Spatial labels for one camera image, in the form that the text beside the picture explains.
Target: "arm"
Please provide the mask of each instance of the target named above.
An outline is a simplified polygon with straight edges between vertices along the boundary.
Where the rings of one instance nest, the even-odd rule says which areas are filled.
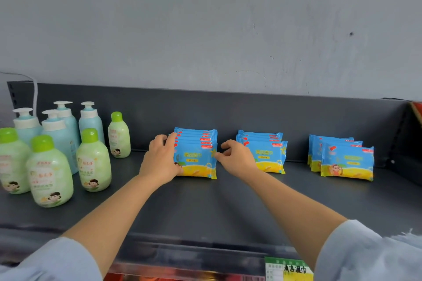
[[[215,158],[232,175],[247,183],[286,232],[296,251],[314,270],[330,234],[347,219],[259,170],[250,150],[234,140],[224,142]]]
[[[63,234],[90,252],[103,277],[146,200],[157,188],[182,172],[182,168],[173,163],[175,137],[172,133],[165,145],[166,135],[155,137],[139,174]]]

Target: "bottle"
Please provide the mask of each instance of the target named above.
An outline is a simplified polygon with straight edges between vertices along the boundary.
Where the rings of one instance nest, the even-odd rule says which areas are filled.
[[[111,154],[115,158],[126,158],[130,155],[129,128],[119,111],[111,114],[111,123],[108,126],[108,142],[110,143]]]
[[[48,115],[48,119],[42,122],[42,134],[53,138],[54,146],[65,154],[71,166],[71,172],[75,174],[78,172],[78,162],[70,129],[66,128],[65,121],[57,116],[57,110],[45,110],[43,113]]]
[[[81,132],[81,136],[84,129],[95,128],[98,132],[98,140],[105,144],[103,122],[98,116],[97,109],[92,108],[94,103],[92,101],[84,101],[81,104],[85,106],[85,109],[81,110],[81,118],[79,119],[79,131]]]
[[[28,192],[29,186],[26,161],[31,149],[14,128],[0,129],[0,182],[3,188],[14,194]]]
[[[111,163],[107,147],[98,140],[98,131],[87,128],[82,131],[82,144],[76,152],[79,178],[90,192],[104,190],[111,182]]]
[[[71,167],[53,138],[39,135],[31,140],[32,155],[26,165],[34,201],[45,208],[57,207],[73,195]]]
[[[28,146],[31,146],[31,139],[40,135],[41,131],[43,131],[38,118],[31,116],[29,114],[30,111],[32,111],[32,108],[18,108],[13,110],[13,112],[19,113],[19,117],[13,119],[19,139]]]
[[[72,110],[67,108],[65,104],[73,103],[72,101],[55,101],[54,104],[57,105],[57,116],[60,119],[63,119],[72,135],[72,140],[75,143],[76,150],[81,144],[81,135],[79,134],[79,127],[76,118],[72,115]]]

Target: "green bottle cap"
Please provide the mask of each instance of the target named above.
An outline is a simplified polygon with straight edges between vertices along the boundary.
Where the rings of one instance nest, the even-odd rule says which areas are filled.
[[[82,143],[91,144],[98,141],[98,131],[95,128],[83,129],[81,133]]]
[[[122,113],[120,111],[115,111],[111,114],[111,120],[113,122],[120,122],[123,121],[123,116]]]
[[[0,129],[0,144],[8,144],[19,139],[15,128],[1,128]]]
[[[54,149],[53,138],[49,135],[38,135],[31,140],[32,151],[44,152]]]

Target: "cord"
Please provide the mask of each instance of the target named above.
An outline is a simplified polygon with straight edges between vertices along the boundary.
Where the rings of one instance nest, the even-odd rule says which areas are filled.
[[[38,82],[37,80],[35,80],[35,78],[31,77],[31,76],[27,76],[25,74],[17,74],[14,72],[4,72],[4,71],[0,71],[0,73],[2,74],[12,74],[12,75],[16,75],[16,76],[24,76],[27,77],[28,79],[31,79],[32,82],[34,83],[34,98],[33,98],[33,102],[32,102],[32,110],[33,110],[33,116],[36,117],[37,116],[37,100],[38,100]]]

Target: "green bottle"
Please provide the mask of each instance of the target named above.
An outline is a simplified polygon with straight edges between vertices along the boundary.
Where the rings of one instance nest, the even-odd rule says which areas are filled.
[[[72,172],[65,154],[54,148],[49,135],[34,137],[31,146],[27,168],[35,202],[44,208],[64,204],[73,195]]]
[[[129,128],[119,111],[111,114],[111,123],[108,126],[108,142],[110,143],[110,152],[115,158],[121,159],[130,155]]]
[[[76,151],[79,177],[82,186],[90,192],[98,192],[111,183],[111,163],[107,147],[98,140],[94,128],[82,130],[82,144]]]
[[[0,182],[6,191],[18,195],[31,189],[26,168],[30,155],[15,128],[0,129]]]

